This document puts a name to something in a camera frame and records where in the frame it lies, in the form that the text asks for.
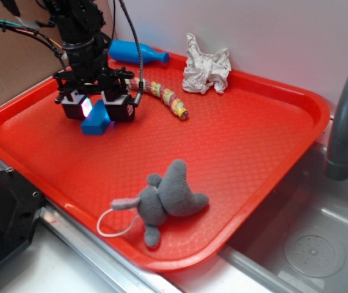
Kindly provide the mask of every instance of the red plastic tray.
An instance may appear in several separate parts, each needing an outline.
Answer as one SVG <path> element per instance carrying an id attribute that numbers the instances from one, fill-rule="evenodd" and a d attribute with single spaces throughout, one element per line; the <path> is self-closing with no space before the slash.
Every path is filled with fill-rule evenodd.
<path id="1" fill-rule="evenodd" d="M 111 60 L 112 68 L 123 64 Z M 161 243 L 149 249 L 141 220 L 124 236 L 105 238 L 135 264 L 156 272 L 192 266 L 219 251 L 326 127 L 330 113 L 316 94 L 238 71 L 223 95 L 182 89 L 186 60 L 145 66 L 145 78 L 176 92 L 189 111 L 174 116 L 145 95 L 131 123 L 111 123 L 102 136 L 83 135 L 80 121 L 54 103 L 46 81 L 0 108 L 0 159 L 22 173 L 77 221 L 96 233 L 98 217 L 116 198 L 136 197 L 150 173 L 163 175 L 176 158 L 188 166 L 204 211 L 169 217 Z M 138 72 L 136 65 L 127 70 Z M 112 212 L 102 229 L 115 233 L 134 217 Z"/>

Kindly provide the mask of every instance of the stainless steel sink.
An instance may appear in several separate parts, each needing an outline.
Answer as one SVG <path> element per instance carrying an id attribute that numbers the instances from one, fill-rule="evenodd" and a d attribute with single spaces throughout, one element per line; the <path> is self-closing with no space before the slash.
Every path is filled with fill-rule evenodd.
<path id="1" fill-rule="evenodd" d="M 348 180 L 323 175 L 324 153 L 315 144 L 228 243 L 284 292 L 348 292 Z"/>

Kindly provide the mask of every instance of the blue block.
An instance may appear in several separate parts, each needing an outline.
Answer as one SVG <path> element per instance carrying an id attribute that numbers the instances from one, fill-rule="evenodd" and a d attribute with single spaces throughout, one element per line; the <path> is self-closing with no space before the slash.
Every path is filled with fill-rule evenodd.
<path id="1" fill-rule="evenodd" d="M 82 132 L 91 136 L 100 136 L 105 133 L 111 122 L 103 100 L 98 100 L 89 115 L 83 120 Z"/>

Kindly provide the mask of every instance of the purple light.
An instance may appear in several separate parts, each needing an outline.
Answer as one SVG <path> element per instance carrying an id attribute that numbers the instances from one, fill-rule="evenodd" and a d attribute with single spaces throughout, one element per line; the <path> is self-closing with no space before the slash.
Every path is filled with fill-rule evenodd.
<path id="1" fill-rule="evenodd" d="M 85 117 L 89 116 L 89 113 L 93 109 L 93 105 L 91 104 L 91 101 L 88 97 L 86 97 L 86 99 L 84 99 L 81 106 L 82 106 L 83 115 Z"/>

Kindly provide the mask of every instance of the gray stuffed elephant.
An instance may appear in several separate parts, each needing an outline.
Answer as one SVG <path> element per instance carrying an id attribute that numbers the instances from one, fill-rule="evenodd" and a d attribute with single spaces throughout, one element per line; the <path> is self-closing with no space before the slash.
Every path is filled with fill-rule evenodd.
<path id="1" fill-rule="evenodd" d="M 163 178 L 158 174 L 151 174 L 147 183 L 148 186 L 136 198 L 114 200 L 111 206 L 115 211 L 137 208 L 145 224 L 145 243 L 148 247 L 155 248 L 161 238 L 158 226 L 169 215 L 192 215 L 204 209 L 209 199 L 205 194 L 192 193 L 186 181 L 186 164 L 179 159 L 171 163 Z"/>

